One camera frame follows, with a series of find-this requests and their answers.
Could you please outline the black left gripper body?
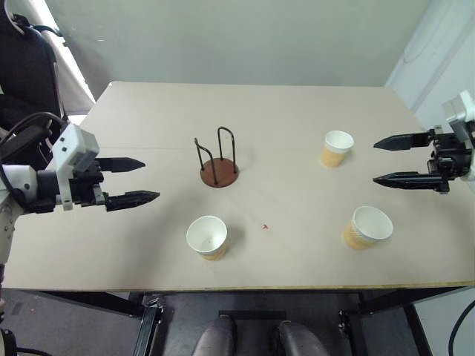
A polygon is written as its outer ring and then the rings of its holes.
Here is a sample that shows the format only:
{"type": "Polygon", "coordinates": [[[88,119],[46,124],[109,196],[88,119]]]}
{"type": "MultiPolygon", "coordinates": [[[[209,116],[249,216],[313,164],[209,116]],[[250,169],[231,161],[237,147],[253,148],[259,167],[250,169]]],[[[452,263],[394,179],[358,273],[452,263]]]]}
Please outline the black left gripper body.
{"type": "Polygon", "coordinates": [[[104,181],[100,159],[94,159],[84,170],[72,170],[69,179],[73,204],[81,206],[104,205],[105,195],[100,184],[104,181]]]}

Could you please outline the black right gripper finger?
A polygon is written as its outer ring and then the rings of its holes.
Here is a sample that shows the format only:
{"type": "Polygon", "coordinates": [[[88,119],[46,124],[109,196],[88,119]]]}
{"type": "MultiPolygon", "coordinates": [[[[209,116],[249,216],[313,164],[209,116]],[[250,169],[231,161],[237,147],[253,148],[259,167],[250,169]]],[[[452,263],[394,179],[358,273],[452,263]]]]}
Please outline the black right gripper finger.
{"type": "Polygon", "coordinates": [[[373,178],[379,185],[404,190],[444,191],[445,180],[440,174],[420,174],[418,172],[394,172],[373,178]]]}
{"type": "Polygon", "coordinates": [[[387,151],[406,151],[411,148],[427,147],[433,141],[434,135],[434,130],[398,134],[378,141],[373,147],[387,151]]]}

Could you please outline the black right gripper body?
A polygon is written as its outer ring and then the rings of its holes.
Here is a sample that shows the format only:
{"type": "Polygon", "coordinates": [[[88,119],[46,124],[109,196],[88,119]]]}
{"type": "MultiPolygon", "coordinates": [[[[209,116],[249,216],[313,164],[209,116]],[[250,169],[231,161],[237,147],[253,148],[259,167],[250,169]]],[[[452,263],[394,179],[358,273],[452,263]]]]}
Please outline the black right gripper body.
{"type": "Polygon", "coordinates": [[[434,191],[447,194],[449,182],[460,178],[474,192],[474,126],[462,125],[456,133],[444,133],[441,125],[435,126],[427,168],[430,174],[441,177],[434,191]]]}

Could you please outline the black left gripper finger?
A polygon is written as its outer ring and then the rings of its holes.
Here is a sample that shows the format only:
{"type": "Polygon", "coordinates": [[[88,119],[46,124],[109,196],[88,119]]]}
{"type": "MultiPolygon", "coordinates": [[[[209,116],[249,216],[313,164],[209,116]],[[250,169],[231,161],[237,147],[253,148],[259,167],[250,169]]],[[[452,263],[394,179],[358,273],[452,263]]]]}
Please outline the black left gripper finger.
{"type": "Polygon", "coordinates": [[[119,196],[107,196],[105,198],[106,211],[118,211],[136,208],[152,202],[160,196],[159,192],[153,191],[130,191],[119,196]]]}
{"type": "Polygon", "coordinates": [[[128,157],[97,158],[101,171],[112,173],[129,172],[145,167],[145,163],[128,157]]]}

